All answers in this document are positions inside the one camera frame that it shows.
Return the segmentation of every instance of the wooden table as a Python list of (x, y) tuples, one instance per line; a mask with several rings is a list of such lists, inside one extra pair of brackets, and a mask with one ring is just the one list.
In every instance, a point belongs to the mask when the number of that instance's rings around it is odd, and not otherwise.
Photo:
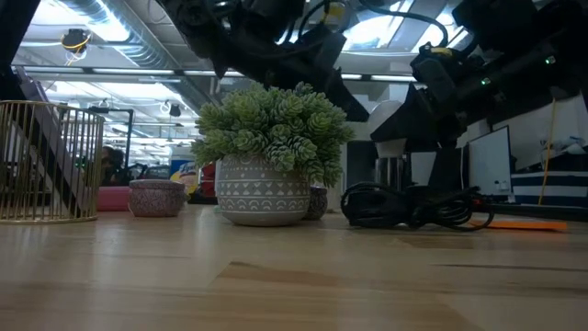
[(0, 227), (0, 330), (588, 330), (588, 224), (350, 230), (345, 219)]

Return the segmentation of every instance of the metal wire basket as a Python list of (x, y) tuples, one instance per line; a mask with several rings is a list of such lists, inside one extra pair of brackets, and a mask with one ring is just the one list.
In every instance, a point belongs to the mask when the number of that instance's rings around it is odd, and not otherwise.
[(87, 110), (0, 102), (0, 224), (95, 220), (103, 127)]

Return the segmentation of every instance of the ductwork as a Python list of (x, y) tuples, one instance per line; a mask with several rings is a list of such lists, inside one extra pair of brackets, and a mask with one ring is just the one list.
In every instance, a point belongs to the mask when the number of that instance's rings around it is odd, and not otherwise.
[[(120, 43), (117, 51), (144, 69), (176, 69), (179, 64), (167, 52), (161, 42), (149, 31), (142, 20), (121, 0), (55, 0), (75, 14), (86, 17), (88, 25), (116, 25), (117, 20), (129, 32), (127, 40)], [(186, 78), (181, 83), (164, 83), (174, 92), (180, 94), (193, 109), (198, 112), (205, 102), (215, 102), (194, 82)]]

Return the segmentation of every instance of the pink container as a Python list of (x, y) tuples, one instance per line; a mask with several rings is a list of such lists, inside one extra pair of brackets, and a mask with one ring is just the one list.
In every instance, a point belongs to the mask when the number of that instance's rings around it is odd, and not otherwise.
[(98, 211), (129, 211), (129, 187), (103, 187), (98, 191)]

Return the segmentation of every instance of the succulent plant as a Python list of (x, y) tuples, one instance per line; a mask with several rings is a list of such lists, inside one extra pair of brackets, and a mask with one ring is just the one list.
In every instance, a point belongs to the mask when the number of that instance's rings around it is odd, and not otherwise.
[(192, 149), (199, 166), (226, 155), (261, 154), (277, 171), (298, 171), (332, 187), (342, 173), (340, 145), (354, 136), (345, 116), (310, 85), (281, 90), (253, 83), (220, 107), (201, 108), (197, 125), (205, 137)]

